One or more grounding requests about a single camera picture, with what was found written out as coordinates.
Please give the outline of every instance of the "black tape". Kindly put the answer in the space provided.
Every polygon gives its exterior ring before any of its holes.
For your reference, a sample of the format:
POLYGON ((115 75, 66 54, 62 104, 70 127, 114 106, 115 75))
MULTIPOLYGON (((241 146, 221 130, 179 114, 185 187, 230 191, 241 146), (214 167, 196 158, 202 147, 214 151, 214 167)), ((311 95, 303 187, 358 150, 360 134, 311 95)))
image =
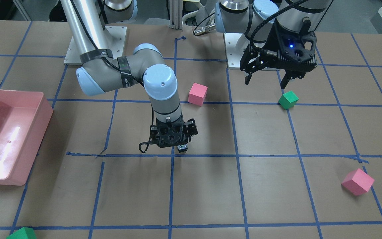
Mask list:
POLYGON ((91 50, 87 53, 83 53, 82 55, 80 55, 82 64, 85 64, 88 61, 91 61, 94 59, 100 59, 103 57, 113 58, 112 51, 110 49, 96 49, 96 50, 91 50))
POLYGON ((129 62, 126 56, 121 56, 117 58, 119 69, 122 72, 122 85, 123 88, 128 88, 134 85, 133 77, 131 73, 131 68, 129 67, 129 62))

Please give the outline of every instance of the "cube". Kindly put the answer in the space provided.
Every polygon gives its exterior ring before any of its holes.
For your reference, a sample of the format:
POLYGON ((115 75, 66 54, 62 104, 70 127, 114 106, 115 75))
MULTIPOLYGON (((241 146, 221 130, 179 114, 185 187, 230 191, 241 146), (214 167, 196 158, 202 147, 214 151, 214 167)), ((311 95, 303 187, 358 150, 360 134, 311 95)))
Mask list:
POLYGON ((358 196, 367 193, 373 183, 374 179, 358 168, 347 174, 341 184, 355 196, 358 196))
POLYGON ((188 95, 188 102, 202 106, 207 94, 207 86, 194 83, 188 95))
POLYGON ((36 235, 32 228, 22 227, 18 231, 9 235, 7 239, 36 239, 36 235))
POLYGON ((282 106, 282 108, 284 108, 284 110, 286 110, 295 106, 297 101, 298 101, 297 95, 294 94, 293 91, 288 91, 287 93, 282 94, 278 103, 282 106))

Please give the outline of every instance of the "blue tape grid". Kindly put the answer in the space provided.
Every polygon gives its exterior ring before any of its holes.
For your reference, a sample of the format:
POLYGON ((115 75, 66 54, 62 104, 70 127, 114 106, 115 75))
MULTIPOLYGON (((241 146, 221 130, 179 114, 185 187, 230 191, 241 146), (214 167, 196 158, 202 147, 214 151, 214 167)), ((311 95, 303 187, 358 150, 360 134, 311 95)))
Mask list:
MULTIPOLYGON (((276 73, 277 73, 277 76, 278 76, 279 83, 281 83, 281 77, 279 75, 279 71, 276 71, 276 73)), ((310 190, 309 180, 307 178, 306 168, 304 167, 303 158, 302 158, 301 153, 300 153, 300 148, 298 146, 296 132, 294 130, 293 120, 291 119, 291 114, 290 114, 290 110, 289 109, 287 109, 287 115, 288 115, 288 120, 290 122, 291 131, 293 133, 294 143, 296 144, 296 150, 297 150, 298 158, 300 160, 300 166, 301 166, 301 169, 303 171, 303 176, 304 176, 304 180, 305 180, 305 183, 306 183, 307 192, 309 194, 310 204, 312 205, 313 215, 314 215, 314 218, 315 218, 316 227, 318 229, 319 238, 323 239, 322 231, 321 231, 321 226, 319 224, 318 214, 316 212, 315 203, 313 201, 312 191, 310 190)))
POLYGON ((365 61, 366 65, 367 65, 367 67, 368 67, 368 69, 369 69, 369 71, 371 72, 372 77, 373 77, 374 80, 375 80, 375 83, 376 83, 377 86, 378 86, 379 91, 381 91, 381 94, 382 94, 381 86, 379 85, 378 80, 377 80, 377 78, 375 77, 374 72, 373 72, 372 69, 371 69, 371 66, 368 64, 368 61, 366 60, 365 55, 362 53, 362 50, 361 50, 361 48, 359 47, 359 44, 357 43, 357 41, 356 41, 355 37, 353 36, 353 34, 350 34, 350 35, 352 36, 353 41, 354 41, 355 44, 356 44, 356 47, 358 48, 360 54, 362 55, 363 60, 365 61))
POLYGON ((247 222, 247 210, 245 207, 244 190, 243 190, 243 183, 242 183, 242 178, 241 178, 241 166, 240 166, 240 157, 239 157, 239 152, 238 152, 237 132, 235 130, 234 107, 232 105, 232 91, 231 91, 231 84, 229 81, 228 69, 226 69, 226 79, 227 79, 227 83, 228 83, 229 107, 231 110, 232 133, 234 134, 235 158, 237 160, 238 183, 240 186, 240 196, 241 196, 241 205, 242 205, 242 209, 243 209, 245 236, 246 236, 246 239, 250 239, 250 234, 248 231, 248 222, 247 222))
POLYGON ((67 68, 68 68, 68 66, 65 65, 65 66, 64 66, 64 70, 63 70, 63 74, 61 75, 61 79, 60 79, 59 86, 57 87, 56 95, 54 96, 54 99, 52 99, 53 104, 51 105, 51 107, 52 107, 53 109, 54 109, 54 106, 56 105, 57 98, 58 98, 58 95, 59 95, 59 93, 60 93, 60 89, 61 89, 61 86, 62 86, 62 84, 63 84, 63 81, 64 81, 64 77, 66 76, 67 68))
POLYGON ((19 54, 19 52, 20 52, 20 49, 22 48, 23 43, 25 42, 25 39, 26 39, 26 37, 27 37, 27 35, 28 35, 28 33, 29 33, 29 30, 30 30, 30 28, 31 28, 31 26, 32 26, 32 23, 33 23, 33 22, 30 22, 30 23, 29 23, 29 26, 28 26, 28 28, 27 28, 27 30, 26 30, 26 33, 25 33, 25 35, 23 36, 22 41, 20 42, 20 46, 19 46, 19 48, 17 49, 16 54, 14 55, 13 60, 11 61, 11 64, 10 64, 10 66, 8 67, 8 70, 7 70, 6 74, 4 75, 3 80, 1 81, 0 89, 1 89, 1 87, 3 86, 5 80, 7 79, 7 76, 8 76, 8 74, 10 73, 11 67, 13 67, 14 61, 16 60, 16 58, 17 58, 17 56, 18 56, 18 54, 19 54))
MULTIPOLYGON (((20 51, 21 49, 21 46, 23 45, 24 43, 24 40, 27 36, 27 33, 29 32, 29 29, 31 27, 32 23, 29 24, 29 27, 28 29, 26 30, 26 33, 20 43, 20 46, 16 52, 15 55, 9 55, 9 54, 0 54, 0 56, 11 56, 13 57, 13 60, 9 66, 9 69, 7 70, 2 82, 1 82, 1 85, 0 85, 0 88, 1 86, 3 85, 6 77, 8 76, 9 74, 9 71, 12 67, 12 65, 14 64, 14 61, 15 61, 15 58, 17 57, 51 57, 51 58, 64 58, 65 56, 50 56, 50 55, 19 55, 18 52, 20 51)), ((324 70, 326 71, 325 69, 325 66, 342 66, 342 67, 368 67, 370 69, 370 72, 374 78, 374 80, 376 81, 377 83, 377 86, 379 87, 381 93, 382 93, 382 89, 378 83, 378 81, 376 80, 376 77, 375 75, 373 74, 373 71, 372 71, 372 68, 382 68, 382 65, 369 65, 365 56, 363 55, 362 53, 362 50, 360 49, 358 43, 356 42, 356 39, 354 38, 354 36, 352 35, 353 37, 353 40, 355 41, 355 44, 356 46, 358 47, 362 57, 364 58, 365 60, 365 63, 366 65, 341 65, 341 64, 324 64, 323 62, 321 62, 321 64, 319 65, 322 65, 324 67, 324 70)), ((226 60, 224 59, 187 59, 187 58, 177 58, 176 57, 176 51, 177 51, 177 48, 176 48, 176 41, 178 41, 178 39, 175 40, 175 58, 165 58, 165 59, 173 59, 175 61, 175 71, 176 71, 176 61, 177 60, 191 60, 191 61, 203 61, 203 62, 206 62, 206 61, 221 61, 221 62, 224 62, 226 60)), ((149 101, 147 100, 142 100, 142 101, 135 101, 135 100, 117 100, 116 97, 113 99, 113 100, 85 100, 85 99, 58 99, 58 94, 59 94, 59 90, 61 88, 61 85, 62 85, 62 81, 64 79, 64 76, 65 76, 65 72, 67 70, 67 67, 64 69, 64 72, 63 72, 63 75, 62 75, 62 78, 60 80, 60 84, 57 88, 57 93, 55 95, 54 98, 52 99, 49 99, 50 101, 53 101, 53 107, 54 107, 54 104, 55 102, 57 101, 84 101, 84 102, 113 102, 113 108, 115 107, 115 103, 116 102, 133 102, 133 103, 149 103, 149 101)), ((234 121, 234 117, 233 117, 233 107, 232 105, 236 104, 236 105, 239 105, 239 104, 255 104, 255 105, 277 105, 278 103, 247 103, 247 102, 232 102, 232 97, 231 97, 231 92, 230 92, 230 85, 229 85, 229 75, 227 76, 227 80, 228 80, 228 89, 229 89, 229 102, 205 102, 205 104, 230 104, 230 107, 231 107, 231 117, 232 117, 232 120, 234 121)), ((302 105, 302 106, 338 106, 338 107, 341 107, 341 106, 349 106, 349 107, 382 107, 382 105, 344 105, 344 104, 340 104, 339 101, 338 101, 338 104, 300 104, 298 103, 297 105, 302 105)), ((289 120, 290 120, 290 125, 291 125, 291 128, 293 129, 293 125, 292 125, 292 120, 291 120, 291 115, 290 113, 288 112, 288 116, 289 116, 289 120)), ((98 199, 99 199, 99 192, 100 192, 100 187, 101 187, 101 182, 102 182, 102 176, 103 176, 103 167, 104 167, 104 163, 102 163, 101 165, 101 171, 100 171, 100 179, 98 181, 98 188, 97 188, 97 194, 96 194, 96 201, 94 203, 94 211, 93 211, 93 217, 91 219, 91 226, 73 226, 73 227, 63 227, 63 226, 40 226, 40 227, 32 227, 33 229, 35 230, 90 230, 90 234, 89 234, 89 238, 92 237, 92 231, 93 230, 104 230, 104 229, 169 229, 169 238, 171 238, 171 229, 174 227, 174 228, 222 228, 222 227, 244 227, 246 229, 246 237, 249 238, 248 236, 248 228, 249 227, 294 227, 294 226, 317 226, 318 227, 318 231, 320 232, 320 228, 319 226, 331 226, 331 225, 361 225, 361 224, 365 224, 365 225, 370 225, 370 224, 382 224, 382 221, 339 221, 339 222, 315 222, 315 223, 273 223, 273 224, 248 224, 247 223, 247 219, 246 219, 246 213, 245 213, 245 202, 244 202, 244 194, 243 194, 243 190, 242 190, 242 182, 241 180, 240 181, 240 193, 241 193, 241 199, 242 199, 242 205, 243 205, 243 215, 244 215, 244 224, 227 224, 227 225, 224 225, 224 224, 208 224, 208 225, 172 225, 172 211, 173 211, 173 208, 172 208, 172 205, 173 205, 173 172, 174 172, 174 157, 233 157, 235 156, 237 158, 237 169, 238 169, 238 175, 240 176, 241 175, 241 172, 240 172, 240 167, 239 167, 239 157, 299 157, 300 159, 300 162, 302 164, 302 169, 303 169, 303 174, 305 174, 305 170, 304 170, 304 165, 303 165, 303 162, 302 162, 302 157, 317 157, 317 156, 320 156, 320 157, 335 157, 335 156, 341 156, 341 157, 346 157, 346 158, 350 158, 350 159, 355 159, 355 160, 360 160, 359 156, 362 156, 362 157, 365 157, 365 158, 382 158, 382 155, 359 155, 357 154, 356 156, 355 155, 327 155, 327 154, 318 154, 318 155, 315 155, 315 154, 300 154, 299 153, 299 150, 298 150, 298 144, 297 144, 297 140, 296 140, 296 137, 295 137, 295 132, 294 133, 294 140, 296 142, 296 148, 297 148, 297 152, 298 154, 297 155, 241 155, 241 154, 238 154, 238 148, 237 148, 237 142, 236 142, 236 132, 235 132, 235 122, 233 124, 233 131, 234 131, 234 142, 235 142, 235 155, 227 155, 227 154, 220 154, 220 155, 216 155, 216 154, 206 154, 206 155, 182 155, 182 154, 174 154, 174 148, 172 148, 172 151, 171 151, 171 154, 170 155, 141 155, 141 154, 129 154, 129 155, 126 155, 126 154, 106 154, 106 155, 93 155, 93 154, 81 154, 81 153, 70 153, 68 152, 67 154, 68 155, 76 155, 76 156, 102 156, 102 157, 147 157, 147 156, 150 156, 150 157, 153 157, 153 156, 170 156, 171 157, 171 188, 170 188, 170 198, 169 198, 169 225, 132 225, 132 226, 94 226, 94 221, 95 221, 95 215, 96 215, 96 209, 97 209, 97 204, 98 204, 98 199)), ((107 139, 106 139, 106 144, 108 142, 108 139, 109 139, 109 130, 108 130, 108 136, 107 136, 107 139)), ((19 206, 18 206, 18 209, 17 209, 17 212, 16 212, 16 216, 15 216, 15 219, 13 221, 13 225, 11 227, 0 227, 0 230, 10 230, 10 232, 12 233, 14 230, 18 230, 21 228, 21 226, 16 226, 17 224, 17 220, 18 220, 18 217, 20 215, 20 211, 21 211, 21 207, 23 205, 23 201, 24 201, 24 198, 25 198, 25 195, 26 195, 26 192, 27 192, 27 188, 28 188, 28 184, 29 184, 29 178, 30 178, 30 175, 32 173, 32 170, 30 171, 29 173, 29 176, 28 176, 28 180, 25 184, 25 187, 24 187, 24 190, 23 190, 23 194, 22 194, 22 197, 20 199, 20 202, 19 202, 19 206)), ((307 182, 307 176, 305 175, 305 180, 306 180, 306 185, 308 186, 308 182, 307 182)), ((376 203, 379 207, 379 210, 380 210, 380 213, 382 215, 382 209, 381 209, 381 205, 379 204, 379 200, 376 196, 376 193, 374 191, 373 188, 371 188, 372 191, 373 191, 373 195, 374 195, 374 198, 376 199, 376 203)), ((313 200, 311 200, 312 202, 312 208, 314 209, 314 215, 316 215, 316 211, 315 211, 315 208, 314 208, 314 204, 313 204, 313 200)))
POLYGON ((98 201, 100 199, 101 183, 103 181, 104 164, 105 164, 104 162, 101 162, 100 177, 98 179, 97 193, 95 194, 94 210, 92 211, 92 218, 91 218, 91 225, 89 228, 88 239, 92 238, 92 233, 94 231, 95 216, 97 215, 97 207, 98 207, 98 201))
MULTIPOLYGON (((320 60, 321 64, 323 64, 323 60, 322 60, 322 57, 321 57, 321 55, 320 55, 319 49, 316 48, 316 51, 317 51, 317 53, 318 53, 319 60, 320 60)), ((325 71, 325 74, 326 74, 326 77, 327 77, 327 79, 328 79, 328 82, 329 82, 329 84, 330 84, 330 86, 331 86, 331 89, 332 89, 332 92, 333 92, 333 94, 334 94, 335 100, 337 101, 337 104, 338 104, 338 107, 339 107, 339 109, 340 109, 341 115, 343 116, 343 120, 344 120, 344 123, 346 124, 347 130, 348 130, 348 132, 349 132, 350 139, 351 139, 351 141, 352 141, 352 143, 353 143, 353 147, 354 147, 354 150, 355 150, 355 152, 356 152, 356 156, 357 156, 358 159, 360 159, 360 154, 359 154, 359 152, 358 152, 358 150, 357 150, 356 142, 355 142, 355 140, 354 140, 354 138, 353 138, 353 134, 352 134, 352 132, 351 132, 351 130, 350 130, 349 123, 347 122, 346 116, 344 115, 343 108, 341 107, 340 101, 338 100, 337 93, 335 92, 334 86, 332 85, 331 78, 329 77, 329 74, 328 74, 328 72, 327 72, 327 70, 326 70, 325 65, 323 65, 323 69, 324 69, 324 71, 325 71)))
MULTIPOLYGON (((363 168, 363 171, 364 171, 366 174, 368 174, 368 172, 367 172, 365 166, 362 166, 362 168, 363 168)), ((378 206, 379 213, 381 214, 381 217, 382 217, 382 208, 381 208, 381 205, 379 204, 379 200, 378 200, 378 197, 377 197, 377 195, 376 195, 376 193, 375 193, 375 190, 374 190, 374 187, 373 187, 373 186, 371 186, 371 191, 372 191, 372 194, 373 194, 373 196, 374 196, 374 198, 375 198, 376 204, 377 204, 377 206, 378 206)))
POLYGON ((112 124, 113 124, 114 112, 115 112, 115 108, 116 108, 117 93, 118 93, 118 90, 115 90, 114 97, 113 97, 113 100, 112 100, 112 102, 113 102, 112 116, 111 116, 111 119, 110 119, 109 128, 107 130, 106 142, 104 144, 104 150, 103 151, 105 151, 109 147, 109 139, 110 139, 111 127, 112 127, 112 124))

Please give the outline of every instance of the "green cube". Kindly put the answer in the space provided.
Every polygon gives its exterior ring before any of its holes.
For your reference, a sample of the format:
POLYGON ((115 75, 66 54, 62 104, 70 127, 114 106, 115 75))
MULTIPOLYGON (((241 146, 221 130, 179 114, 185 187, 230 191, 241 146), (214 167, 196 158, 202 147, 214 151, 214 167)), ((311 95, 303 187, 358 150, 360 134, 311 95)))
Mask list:
POLYGON ((15 233, 9 235, 7 239, 36 239, 36 235, 32 228, 22 227, 15 233))
POLYGON ((284 108, 284 110, 289 109, 293 107, 298 101, 298 97, 294 92, 288 91, 287 93, 283 94, 281 98, 279 99, 278 103, 284 108))

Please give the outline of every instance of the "robotic arm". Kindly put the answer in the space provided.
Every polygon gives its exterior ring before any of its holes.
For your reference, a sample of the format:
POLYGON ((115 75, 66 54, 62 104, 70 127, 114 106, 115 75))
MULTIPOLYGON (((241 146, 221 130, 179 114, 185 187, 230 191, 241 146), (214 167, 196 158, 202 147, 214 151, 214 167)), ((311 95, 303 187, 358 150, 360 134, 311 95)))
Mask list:
POLYGON ((82 61, 82 67, 76 71, 82 91, 92 96, 138 83, 144 86, 156 125, 150 126, 149 140, 139 145, 142 153, 142 145, 165 148, 191 141, 191 136, 198 133, 195 121, 184 122, 176 76, 159 50, 144 43, 135 48, 133 55, 114 59, 107 42, 114 39, 106 37, 94 2, 62 0, 62 5, 82 61))
MULTIPOLYGON (((312 71, 317 66, 314 29, 331 1, 283 0, 278 8, 270 0, 219 0, 215 6, 216 30, 243 33, 247 38, 240 61, 240 70, 246 73, 245 84, 256 71, 284 69, 284 89, 290 80, 312 71)), ((203 28, 194 33, 205 32, 203 28)))

